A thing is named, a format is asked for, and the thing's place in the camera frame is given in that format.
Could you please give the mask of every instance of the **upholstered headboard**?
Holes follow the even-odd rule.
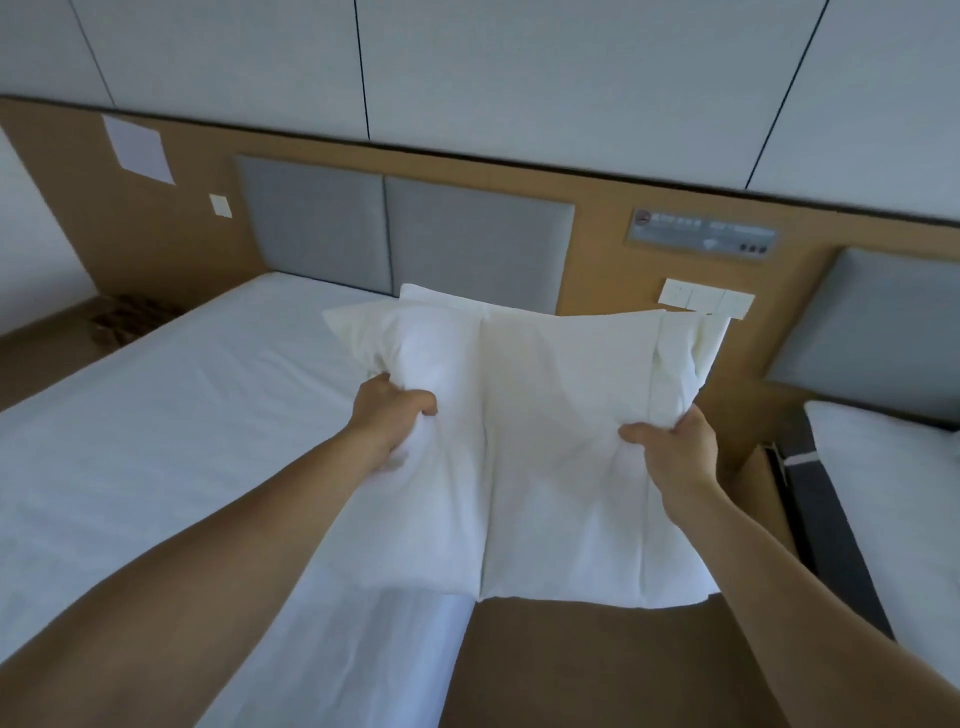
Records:
[[[960,422],[960,263],[848,248],[767,378]]]
[[[273,159],[237,166],[275,270],[394,295],[416,283],[556,308],[573,205]]]

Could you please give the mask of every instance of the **pillow on bed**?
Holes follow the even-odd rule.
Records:
[[[662,310],[557,317],[415,286],[399,302],[326,318],[368,367],[433,388],[440,409],[404,444],[400,470],[378,473],[334,523],[319,552],[331,566],[369,586],[440,591],[455,580],[436,574],[459,573],[457,591],[478,599],[667,607],[716,591],[666,518],[642,450],[616,430],[674,424],[703,384],[726,320]],[[469,467],[455,473],[462,462]],[[407,493],[436,507],[402,502]],[[351,539],[381,522],[389,538]]]

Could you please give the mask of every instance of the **brown floor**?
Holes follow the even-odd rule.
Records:
[[[490,599],[443,728],[786,726],[722,597],[663,610]]]
[[[106,306],[94,299],[0,336],[0,411],[103,358],[85,317]]]

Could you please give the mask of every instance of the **hand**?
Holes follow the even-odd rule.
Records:
[[[437,398],[432,393],[404,391],[390,381],[389,374],[375,376],[360,385],[344,434],[355,434],[372,447],[372,467],[376,469],[406,440],[420,412],[431,417],[437,414]]]
[[[667,516],[677,525],[699,498],[726,497],[716,478],[716,434],[696,404],[672,430],[637,423],[620,427],[620,437],[643,445],[647,471],[660,488]]]

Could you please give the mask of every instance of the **white bed sheet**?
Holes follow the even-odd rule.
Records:
[[[336,432],[365,372],[268,274],[0,415],[0,660],[96,582]],[[201,725],[436,725],[473,600],[314,560]]]
[[[960,687],[960,460],[951,433],[827,402],[805,409],[897,642]]]

